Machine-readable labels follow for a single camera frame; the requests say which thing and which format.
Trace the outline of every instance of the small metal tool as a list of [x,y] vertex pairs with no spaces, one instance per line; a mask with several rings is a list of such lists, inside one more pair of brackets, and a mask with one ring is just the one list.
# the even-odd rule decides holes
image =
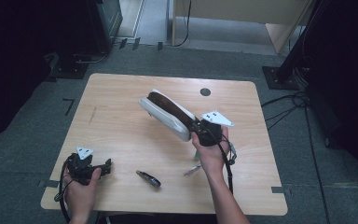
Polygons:
[[201,163],[191,167],[188,171],[186,171],[184,173],[184,176],[190,176],[193,175],[194,173],[196,173],[196,171],[198,171],[201,168]]
[[147,173],[139,170],[136,171],[136,174],[138,174],[141,178],[147,180],[147,182],[149,182],[151,185],[153,185],[156,188],[161,186],[161,183],[152,175],[148,175]]

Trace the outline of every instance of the wrist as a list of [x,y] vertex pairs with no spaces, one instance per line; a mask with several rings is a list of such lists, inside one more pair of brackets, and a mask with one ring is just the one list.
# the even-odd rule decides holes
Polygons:
[[208,178],[208,182],[211,186],[226,184],[222,171],[205,172],[205,174],[206,174],[206,177]]
[[224,178],[223,165],[210,165],[208,163],[201,163],[201,165],[208,178]]
[[87,224],[89,223],[89,217],[90,215],[84,215],[84,216],[72,216],[70,224]]

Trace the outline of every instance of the black hole on table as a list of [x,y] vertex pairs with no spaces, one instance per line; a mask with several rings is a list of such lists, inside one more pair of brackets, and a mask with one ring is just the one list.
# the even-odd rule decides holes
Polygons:
[[200,90],[200,93],[201,93],[201,95],[203,95],[203,96],[209,96],[209,95],[211,95],[211,91],[210,91],[209,89],[207,89],[207,88],[202,88],[202,89]]

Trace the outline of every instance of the gray carpet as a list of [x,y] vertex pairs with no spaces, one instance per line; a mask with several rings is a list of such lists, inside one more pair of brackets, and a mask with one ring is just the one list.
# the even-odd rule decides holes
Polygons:
[[[44,192],[37,185],[49,178],[77,104],[93,73],[159,77],[196,77],[253,81],[261,103],[292,94],[271,91],[261,67],[280,66],[284,58],[255,54],[139,46],[114,47],[91,64],[82,80],[44,82],[0,134],[0,223],[64,223],[60,211],[41,208]],[[65,116],[70,102],[75,104]],[[283,100],[263,108],[270,118],[292,107]],[[309,109],[316,161],[324,185],[330,223],[358,223],[358,161],[347,151],[324,146],[319,122]],[[299,108],[269,131],[288,213],[282,217],[249,216],[253,223],[328,223],[319,188],[304,109]]]

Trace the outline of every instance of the cable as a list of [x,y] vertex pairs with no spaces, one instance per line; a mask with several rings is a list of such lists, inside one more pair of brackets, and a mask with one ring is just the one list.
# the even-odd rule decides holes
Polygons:
[[76,61],[76,63],[98,63],[98,62],[102,61],[102,60],[106,57],[106,55],[107,55],[107,52],[103,55],[102,58],[100,58],[100,59],[97,60],[97,61],[90,61],[90,62]]
[[69,182],[65,188],[62,188],[62,183],[63,183],[63,173],[65,172],[66,166],[68,164],[68,161],[72,158],[72,156],[69,156],[66,161],[63,163],[62,165],[62,169],[61,169],[61,175],[60,175],[60,184],[59,184],[59,188],[58,188],[58,194],[54,197],[54,201],[56,202],[60,202],[60,208],[63,214],[63,217],[65,218],[66,222],[69,223],[71,221],[71,218],[69,218],[68,212],[66,211],[65,208],[65,202],[63,200],[64,198],[64,192],[66,190],[66,187],[68,187],[68,185],[73,181]]
[[185,37],[185,39],[183,40],[183,42],[182,42],[181,44],[173,45],[173,47],[180,47],[180,46],[182,46],[183,44],[185,44],[185,42],[186,42],[187,39],[188,39],[188,22],[190,21],[190,12],[191,12],[191,0],[190,0],[190,3],[188,4],[187,25],[186,25],[187,34],[186,34],[186,37]]
[[[265,119],[265,121],[268,121],[268,120],[271,120],[271,119],[275,119],[281,115],[283,115],[281,118],[279,118],[277,121],[275,121],[271,126],[268,127],[268,130],[270,130],[272,127],[274,127],[275,125],[277,125],[282,119],[286,118],[288,115],[290,115],[293,111],[295,111],[297,108],[300,108],[300,107],[304,107],[307,102],[308,102],[308,98],[304,98],[305,96],[303,95],[305,94],[305,92],[303,91],[299,91],[295,94],[292,94],[292,95],[284,95],[282,97],[279,97],[277,99],[273,99],[273,100],[270,100],[268,102],[265,102],[264,104],[262,104],[261,106],[266,106],[266,105],[269,105],[269,104],[272,104],[272,103],[275,103],[275,102],[278,102],[282,99],[292,99],[292,103],[293,105],[295,105],[294,107],[290,108],[290,109],[287,109],[281,113],[279,113],[278,115],[275,115],[271,118],[268,118],[268,119]],[[297,103],[296,102],[296,99],[299,99],[301,100],[301,103]]]
[[312,11],[312,14],[310,16],[310,18],[308,19],[308,22],[307,24],[305,25],[305,29],[304,29],[304,32],[302,32],[302,28],[303,26],[301,26],[301,29],[300,29],[300,38],[302,38],[302,43],[301,43],[301,46],[299,46],[301,49],[301,54],[302,54],[302,57],[298,57],[298,59],[293,63],[293,67],[296,67],[296,65],[301,61],[301,60],[304,60],[305,63],[307,64],[311,64],[313,62],[313,58],[308,56],[305,52],[305,42],[306,42],[306,39],[308,37],[308,31],[310,30],[310,27],[313,26],[313,23],[314,23],[314,20],[315,20],[315,16],[317,15],[317,13],[319,12],[319,10],[321,9],[322,5],[324,4],[324,0],[320,0],[320,1],[317,1],[316,2],[317,4],[317,7],[314,7],[313,11]]
[[[272,128],[275,124],[277,124],[280,120],[282,120],[284,117],[288,116],[291,112],[293,112],[293,111],[296,110],[297,108],[299,108],[299,107],[303,107],[303,108],[304,108],[305,117],[306,117],[306,122],[307,122],[307,130],[308,130],[309,140],[310,140],[310,149],[311,149],[311,153],[312,153],[312,160],[313,160],[313,164],[314,164],[314,167],[315,167],[316,175],[317,175],[317,178],[318,178],[318,185],[319,185],[319,188],[320,188],[320,190],[321,190],[322,200],[323,200],[323,203],[324,203],[324,212],[325,212],[325,215],[326,215],[326,221],[327,221],[327,224],[330,224],[330,217],[329,217],[329,213],[328,213],[328,210],[327,210],[327,203],[326,203],[325,194],[324,194],[324,186],[323,186],[323,184],[322,184],[322,179],[321,179],[321,175],[320,175],[320,172],[319,172],[318,163],[316,162],[315,147],[314,147],[314,144],[313,144],[312,132],[311,132],[311,128],[310,128],[310,118],[309,118],[309,114],[308,114],[308,98],[306,98],[305,92],[299,91],[299,92],[297,92],[296,94],[293,94],[293,95],[285,95],[285,96],[282,96],[282,97],[280,97],[280,98],[277,98],[277,99],[274,99],[274,100],[270,100],[270,101],[268,101],[268,102],[262,104],[262,106],[264,106],[264,105],[269,105],[269,104],[278,102],[278,101],[280,101],[281,99],[286,99],[286,98],[291,98],[291,99],[292,99],[292,103],[293,103],[295,106],[292,107],[292,108],[290,108],[290,109],[288,109],[288,110],[283,111],[282,113],[280,113],[280,114],[277,115],[277,116],[271,117],[270,119],[274,119],[274,118],[279,117],[279,116],[282,115],[283,113],[286,113],[282,118],[280,118],[278,121],[276,121],[276,122],[275,122],[271,127],[269,127],[268,129]],[[298,103],[296,102],[296,99],[300,99],[302,102],[301,102],[300,104],[298,104]]]
[[305,79],[305,75],[308,73],[308,68],[295,67],[293,68],[293,77],[296,78],[297,83],[299,83],[303,88],[308,87],[308,81]]
[[322,184],[321,175],[319,173],[318,163],[316,162],[315,147],[313,145],[312,133],[311,133],[311,129],[310,129],[310,119],[309,119],[309,116],[308,116],[308,111],[307,111],[307,106],[306,105],[304,107],[304,110],[305,110],[305,119],[306,119],[306,122],[307,122],[308,134],[309,134],[309,138],[310,138],[310,149],[311,149],[311,152],[312,152],[313,164],[315,166],[316,175],[318,177],[318,182],[319,182],[319,188],[321,189],[322,200],[324,202],[324,212],[326,214],[326,221],[327,221],[327,224],[330,224],[330,217],[328,215],[327,203],[326,203],[326,199],[325,199],[325,196],[324,196],[324,186]]
[[229,147],[230,147],[230,151],[229,151],[229,165],[233,165],[235,163],[235,159],[237,159],[237,152],[234,148],[234,145],[232,145],[232,143],[228,140],[227,137],[225,137],[226,140],[222,140],[222,141],[225,141],[228,143]]
[[74,181],[74,179],[72,179],[71,181],[69,181],[69,183],[68,184],[66,184],[65,185],[65,187],[63,188],[63,190],[62,190],[62,195],[64,195],[65,194],[65,190],[66,190],[66,188],[69,186],[69,184],[71,184],[72,183],[72,181]]

